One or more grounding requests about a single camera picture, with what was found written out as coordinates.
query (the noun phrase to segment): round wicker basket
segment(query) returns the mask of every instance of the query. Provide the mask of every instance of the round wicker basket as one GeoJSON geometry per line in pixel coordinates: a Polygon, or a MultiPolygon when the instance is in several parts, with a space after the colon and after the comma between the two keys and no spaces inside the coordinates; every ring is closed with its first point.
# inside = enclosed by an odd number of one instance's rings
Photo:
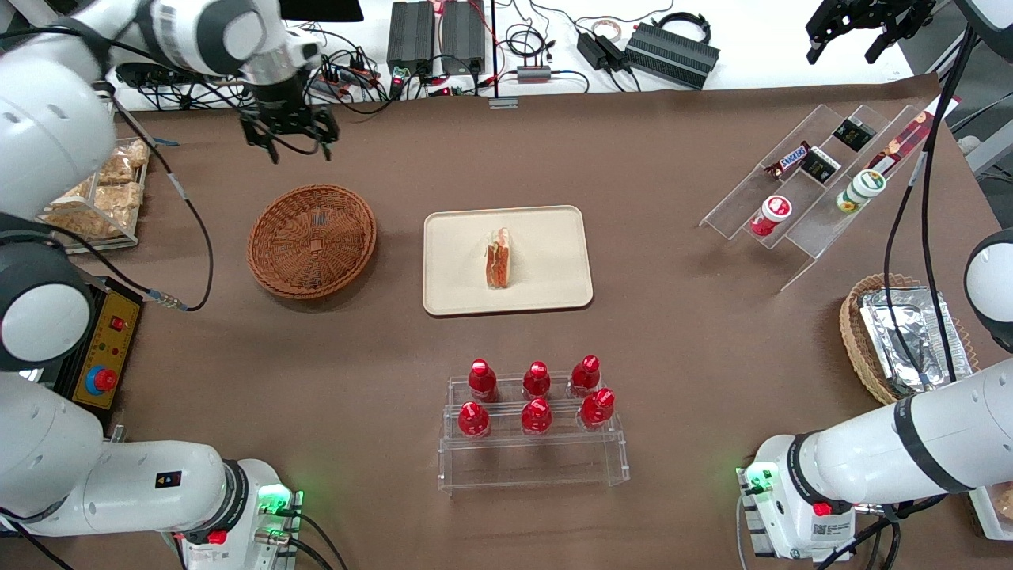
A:
{"type": "Polygon", "coordinates": [[[376,219],[362,197],[336,185],[304,185],[260,214],[250,231],[246,262],[271,294],[316,300],[358,276],[376,241],[376,219]]]}
{"type": "MultiPolygon", "coordinates": [[[[916,278],[891,272],[889,284],[890,288],[912,288],[919,284],[919,281],[916,278]]],[[[844,348],[848,351],[851,365],[855,369],[858,379],[862,381],[862,385],[865,386],[865,390],[869,391],[869,394],[883,405],[889,405],[900,400],[900,395],[894,393],[886,383],[886,377],[883,376],[883,372],[879,368],[875,348],[865,332],[865,322],[862,321],[862,316],[858,311],[858,298],[863,294],[882,288],[883,275],[881,272],[870,274],[855,284],[848,297],[845,298],[844,303],[841,304],[841,338],[844,339],[844,348]]],[[[967,362],[970,363],[971,369],[978,371],[978,356],[967,340],[967,332],[963,330],[960,322],[956,319],[953,320],[953,325],[956,327],[957,334],[960,335],[960,342],[963,343],[963,348],[967,353],[967,362]]]]}

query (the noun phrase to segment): yellow control panel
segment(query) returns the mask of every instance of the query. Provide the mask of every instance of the yellow control panel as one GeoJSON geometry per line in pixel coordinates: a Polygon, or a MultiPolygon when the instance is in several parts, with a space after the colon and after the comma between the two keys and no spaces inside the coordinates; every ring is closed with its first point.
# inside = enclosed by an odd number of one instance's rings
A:
{"type": "Polygon", "coordinates": [[[98,312],[91,340],[86,345],[87,352],[81,365],[81,374],[71,398],[73,402],[103,410],[112,408],[112,399],[120,388],[120,378],[123,376],[127,353],[134,340],[140,316],[141,307],[138,304],[115,292],[107,293],[98,312]],[[92,392],[88,390],[89,375],[92,392]]]}

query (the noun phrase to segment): foil tray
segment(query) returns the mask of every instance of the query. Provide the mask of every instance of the foil tray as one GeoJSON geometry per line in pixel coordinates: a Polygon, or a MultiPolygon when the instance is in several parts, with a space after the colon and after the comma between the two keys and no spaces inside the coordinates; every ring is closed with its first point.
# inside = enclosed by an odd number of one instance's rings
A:
{"type": "MultiPolygon", "coordinates": [[[[885,290],[871,292],[859,298],[859,311],[866,332],[890,390],[903,398],[948,385],[952,380],[946,370],[942,334],[929,289],[891,288],[890,299],[902,337],[918,362],[918,369],[908,359],[894,332],[885,290]]],[[[970,376],[973,371],[942,295],[939,296],[939,306],[953,356],[953,370],[956,380],[960,380],[970,376]]]]}

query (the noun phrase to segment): brown paper mat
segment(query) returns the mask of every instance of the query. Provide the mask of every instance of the brown paper mat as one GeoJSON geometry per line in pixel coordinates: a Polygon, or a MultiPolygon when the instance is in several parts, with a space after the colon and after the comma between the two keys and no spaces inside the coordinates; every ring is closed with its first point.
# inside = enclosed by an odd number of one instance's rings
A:
{"type": "MultiPolygon", "coordinates": [[[[771,435],[825,428],[878,406],[851,370],[837,312],[852,284],[881,266],[903,188],[894,182],[863,210],[783,295],[776,293],[801,258],[748,237],[729,243],[697,223],[817,103],[847,114],[864,102],[892,115],[936,92],[933,77],[919,77],[525,97],[517,110],[442,97],[395,103],[368,120],[336,110],[333,162],[283,150],[277,166],[244,144],[232,112],[142,114],[153,135],[182,143],[166,157],[208,221],[218,271],[206,311],[147,311],[125,381],[131,437],[199,441],[227,458],[268,462],[286,484],[306,490],[306,512],[354,570],[737,568],[734,468],[771,435]],[[360,193],[380,228],[359,279],[313,308],[262,292],[244,254],[263,208],[307,183],[360,193]],[[426,215],[546,203],[583,213],[591,307],[425,314],[426,215]],[[506,373],[533,359],[564,369],[588,353],[602,358],[617,391],[628,483],[453,499],[437,490],[447,377],[478,356],[506,373]]],[[[894,179],[906,180],[912,167],[894,179]]],[[[149,180],[141,245],[114,259],[140,281],[196,300],[201,236],[161,168],[149,180]]],[[[960,279],[971,247],[997,226],[948,133],[933,170],[933,211],[939,287],[968,325],[983,368],[991,365],[1002,353],[977,325],[960,279]]],[[[916,219],[909,214],[892,268],[921,276],[916,219]]],[[[964,512],[950,500],[906,522],[895,568],[1008,568],[1013,547],[973,538],[964,512]]],[[[79,568],[177,567],[151,534],[48,543],[79,568]]],[[[29,549],[0,543],[0,567],[50,568],[29,549]]]]}

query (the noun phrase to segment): packaged pastry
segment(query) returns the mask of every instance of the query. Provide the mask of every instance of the packaged pastry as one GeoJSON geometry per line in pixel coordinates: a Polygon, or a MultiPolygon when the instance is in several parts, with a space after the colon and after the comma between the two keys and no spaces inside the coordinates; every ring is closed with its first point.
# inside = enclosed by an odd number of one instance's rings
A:
{"type": "Polygon", "coordinates": [[[92,176],[88,176],[83,182],[67,190],[63,197],[87,197],[88,191],[91,190],[91,178],[92,176]]]}
{"type": "MultiPolygon", "coordinates": [[[[54,209],[51,210],[52,213],[47,213],[42,216],[43,221],[73,231],[88,240],[108,239],[123,235],[123,231],[105,221],[98,215],[97,212],[94,212],[93,210],[62,212],[61,210],[66,210],[68,208],[61,208],[61,206],[73,205],[55,205],[54,209]]],[[[111,212],[106,212],[106,215],[123,227],[127,227],[130,223],[131,211],[128,209],[116,209],[111,212]]]]}
{"type": "Polygon", "coordinates": [[[144,141],[141,139],[137,139],[130,143],[130,145],[121,148],[127,154],[127,159],[130,161],[131,167],[140,168],[148,163],[148,145],[144,144],[144,141]]]}
{"type": "Polygon", "coordinates": [[[95,188],[95,207],[103,212],[130,210],[141,205],[141,184],[127,182],[95,188]]]}
{"type": "Polygon", "coordinates": [[[999,516],[1013,522],[1013,483],[1004,483],[996,487],[999,487],[996,491],[1000,493],[992,499],[992,505],[996,507],[999,516]]]}
{"type": "Polygon", "coordinates": [[[485,282],[490,289],[510,287],[510,230],[501,227],[492,232],[485,248],[485,282]]]}
{"type": "Polygon", "coordinates": [[[126,183],[133,180],[134,167],[131,165],[130,155],[124,147],[118,147],[105,164],[102,164],[102,169],[98,172],[98,183],[126,183]]]}

